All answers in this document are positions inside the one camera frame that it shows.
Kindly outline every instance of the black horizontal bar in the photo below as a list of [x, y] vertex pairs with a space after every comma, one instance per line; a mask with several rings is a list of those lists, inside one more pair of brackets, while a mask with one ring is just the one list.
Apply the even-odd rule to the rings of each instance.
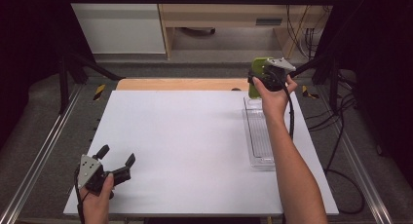
[[349, 0], [64, 0], [89, 4], [225, 4], [225, 5], [313, 5], [334, 6]]

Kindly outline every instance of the white tabletop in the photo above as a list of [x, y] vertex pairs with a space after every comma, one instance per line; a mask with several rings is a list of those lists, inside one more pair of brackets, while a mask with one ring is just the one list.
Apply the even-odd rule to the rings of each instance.
[[[282, 213], [273, 168], [249, 163], [246, 92], [114, 91], [88, 155], [104, 144], [104, 170], [136, 162], [110, 213], [126, 216], [267, 216]], [[295, 93], [294, 143], [319, 184], [327, 214], [337, 206], [322, 172]], [[285, 119], [289, 122], [288, 113]], [[64, 210], [77, 215], [76, 194]]]

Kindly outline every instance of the hazard stripe tape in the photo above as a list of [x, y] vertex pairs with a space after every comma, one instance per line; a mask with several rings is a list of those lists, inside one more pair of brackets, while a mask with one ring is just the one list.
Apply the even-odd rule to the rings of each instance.
[[103, 93], [105, 85], [99, 85], [99, 87], [97, 87], [96, 93], [94, 94], [94, 100], [99, 100], [100, 96]]
[[310, 93], [307, 91], [307, 87], [306, 87], [306, 86], [303, 86], [303, 96], [305, 96], [305, 97], [311, 97], [312, 99], [318, 99], [318, 98], [319, 98], [319, 96], [318, 96], [317, 94], [310, 94]]

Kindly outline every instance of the green object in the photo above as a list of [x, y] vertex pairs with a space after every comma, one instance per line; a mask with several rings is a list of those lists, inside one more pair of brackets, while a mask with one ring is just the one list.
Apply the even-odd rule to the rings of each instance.
[[[255, 60], [251, 64], [252, 72], [256, 76], [263, 76], [264, 75], [264, 61], [267, 59], [272, 59], [270, 56], [266, 57], [256, 57]], [[255, 99], [261, 97], [258, 90], [252, 84], [249, 84], [248, 89], [248, 96], [249, 98]]]

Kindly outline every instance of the white wall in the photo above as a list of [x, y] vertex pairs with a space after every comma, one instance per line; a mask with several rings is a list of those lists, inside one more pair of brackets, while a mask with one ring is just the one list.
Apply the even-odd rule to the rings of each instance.
[[94, 54], [164, 54], [156, 5], [72, 4]]

